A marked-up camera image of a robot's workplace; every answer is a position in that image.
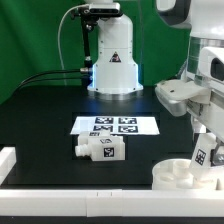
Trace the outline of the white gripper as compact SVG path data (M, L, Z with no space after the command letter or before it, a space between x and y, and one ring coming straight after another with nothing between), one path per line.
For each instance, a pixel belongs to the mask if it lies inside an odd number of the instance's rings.
M206 132L206 128L220 139L215 148L211 150L211 166L223 166L224 154L218 152L224 146L224 94L219 91L212 91L210 102L202 104L189 100L187 111L191 117L192 141L196 143L200 134Z

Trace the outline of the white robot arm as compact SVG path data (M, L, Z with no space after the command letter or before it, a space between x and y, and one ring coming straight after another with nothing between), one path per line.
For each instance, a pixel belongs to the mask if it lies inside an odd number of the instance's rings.
M133 60L133 25L116 0L84 0L99 26L98 60L88 90L101 96L139 92ZM174 116L186 113L209 132L198 138L193 161L224 165L224 0L155 0L170 27L190 31L187 64L179 79L156 85L158 100Z

